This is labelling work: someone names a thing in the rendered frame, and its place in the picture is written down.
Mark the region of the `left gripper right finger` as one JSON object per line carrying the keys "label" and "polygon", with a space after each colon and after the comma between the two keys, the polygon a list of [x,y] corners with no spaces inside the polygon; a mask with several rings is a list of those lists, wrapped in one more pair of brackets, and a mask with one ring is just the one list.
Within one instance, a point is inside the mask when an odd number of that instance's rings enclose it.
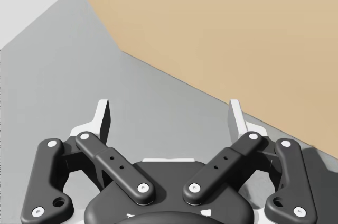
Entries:
{"label": "left gripper right finger", "polygon": [[203,203],[224,183],[260,170],[269,174],[275,187],[264,206],[273,223],[316,223],[318,214],[299,143],[281,138],[273,142],[264,127],[245,120],[239,100],[228,106],[232,145],[221,150],[183,187],[183,199],[192,206]]}

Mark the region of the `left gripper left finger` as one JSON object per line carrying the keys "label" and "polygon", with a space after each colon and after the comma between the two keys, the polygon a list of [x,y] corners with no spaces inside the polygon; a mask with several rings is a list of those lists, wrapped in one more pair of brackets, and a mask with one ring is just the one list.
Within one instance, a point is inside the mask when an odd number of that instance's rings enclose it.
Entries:
{"label": "left gripper left finger", "polygon": [[92,121],[73,128],[65,142],[49,138],[38,144],[22,206],[22,223],[69,220],[74,206],[63,188],[69,174],[78,170],[99,190],[115,183],[137,205],[146,206],[155,200],[152,182],[117,150],[106,145],[110,119],[109,101],[102,99]]}

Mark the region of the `tall board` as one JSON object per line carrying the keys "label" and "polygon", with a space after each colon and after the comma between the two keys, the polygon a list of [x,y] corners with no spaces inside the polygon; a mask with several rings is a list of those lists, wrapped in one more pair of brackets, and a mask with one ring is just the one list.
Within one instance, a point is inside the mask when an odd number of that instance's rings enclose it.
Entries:
{"label": "tall board", "polygon": [[338,158],[338,0],[88,0],[118,47]]}

